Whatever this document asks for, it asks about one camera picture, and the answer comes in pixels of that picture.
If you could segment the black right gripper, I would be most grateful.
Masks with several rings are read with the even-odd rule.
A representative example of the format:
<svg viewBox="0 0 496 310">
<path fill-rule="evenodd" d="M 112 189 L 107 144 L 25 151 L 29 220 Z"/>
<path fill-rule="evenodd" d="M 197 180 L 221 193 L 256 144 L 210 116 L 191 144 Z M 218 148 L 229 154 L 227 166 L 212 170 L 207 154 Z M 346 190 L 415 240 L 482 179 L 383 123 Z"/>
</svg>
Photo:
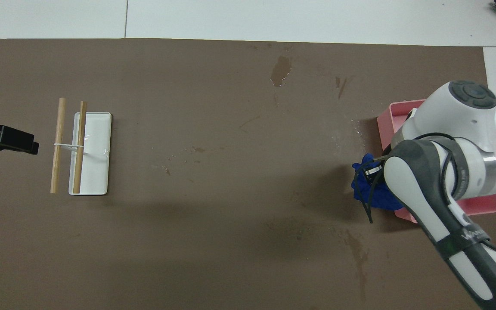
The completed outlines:
<svg viewBox="0 0 496 310">
<path fill-rule="evenodd" d="M 368 161 L 362 164 L 362 168 L 362 175 L 365 180 L 380 180 L 382 178 L 382 161 Z"/>
</svg>

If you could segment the pink plastic bin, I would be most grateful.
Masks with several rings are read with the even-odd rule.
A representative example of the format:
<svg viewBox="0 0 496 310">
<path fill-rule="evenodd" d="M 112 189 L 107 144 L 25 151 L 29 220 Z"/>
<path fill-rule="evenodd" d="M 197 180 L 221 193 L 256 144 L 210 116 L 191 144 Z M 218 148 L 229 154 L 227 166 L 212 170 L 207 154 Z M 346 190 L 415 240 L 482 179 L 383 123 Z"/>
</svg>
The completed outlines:
<svg viewBox="0 0 496 310">
<path fill-rule="evenodd" d="M 397 133 L 406 121 L 408 114 L 413 109 L 419 108 L 423 102 L 425 102 L 423 99 L 393 102 L 376 118 L 383 151 L 386 151 L 394 134 Z M 468 216 L 496 213 L 496 194 L 461 199 L 457 203 Z"/>
</svg>

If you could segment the blue towel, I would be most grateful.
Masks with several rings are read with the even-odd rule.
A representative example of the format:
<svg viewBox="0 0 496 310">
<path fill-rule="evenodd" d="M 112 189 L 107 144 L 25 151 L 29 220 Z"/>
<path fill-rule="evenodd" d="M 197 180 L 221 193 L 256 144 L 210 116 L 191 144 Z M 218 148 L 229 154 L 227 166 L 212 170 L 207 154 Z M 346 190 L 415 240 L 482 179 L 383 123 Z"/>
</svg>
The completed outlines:
<svg viewBox="0 0 496 310">
<path fill-rule="evenodd" d="M 389 211 L 403 208 L 402 204 L 391 193 L 384 181 L 384 175 L 380 180 L 365 180 L 362 175 L 362 164 L 375 161 L 371 153 L 366 153 L 360 163 L 353 163 L 354 178 L 350 184 L 353 189 L 353 198 L 362 203 L 364 208 L 373 207 Z"/>
</svg>

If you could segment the wooden dowel rod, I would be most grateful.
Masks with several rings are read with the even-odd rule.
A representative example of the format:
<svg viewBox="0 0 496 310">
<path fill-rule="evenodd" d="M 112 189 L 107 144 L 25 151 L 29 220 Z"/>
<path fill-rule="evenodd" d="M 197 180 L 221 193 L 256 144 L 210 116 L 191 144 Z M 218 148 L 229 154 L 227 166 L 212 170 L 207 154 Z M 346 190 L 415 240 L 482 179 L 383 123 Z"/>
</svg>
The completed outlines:
<svg viewBox="0 0 496 310">
<path fill-rule="evenodd" d="M 53 144 L 53 167 L 51 170 L 50 194 L 56 194 L 59 187 L 59 173 L 61 165 L 61 143 L 63 138 L 63 129 L 65 123 L 66 98 L 59 98 L 55 141 Z"/>
<path fill-rule="evenodd" d="M 77 123 L 77 152 L 75 155 L 73 194 L 79 194 L 81 189 L 81 171 L 84 157 L 85 122 L 87 117 L 88 103 L 80 102 L 80 114 Z"/>
</svg>

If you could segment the brown table mat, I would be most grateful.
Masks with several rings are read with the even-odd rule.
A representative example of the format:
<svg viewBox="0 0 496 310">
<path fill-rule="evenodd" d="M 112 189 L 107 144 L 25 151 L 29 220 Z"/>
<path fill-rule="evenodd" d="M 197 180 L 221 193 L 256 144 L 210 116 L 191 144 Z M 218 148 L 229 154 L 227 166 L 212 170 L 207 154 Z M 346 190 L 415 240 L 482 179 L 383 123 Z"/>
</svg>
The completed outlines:
<svg viewBox="0 0 496 310">
<path fill-rule="evenodd" d="M 0 310 L 480 310 L 421 228 L 353 199 L 376 116 L 480 47 L 0 40 Z M 108 192 L 70 195 L 80 102 L 112 114 Z"/>
</svg>

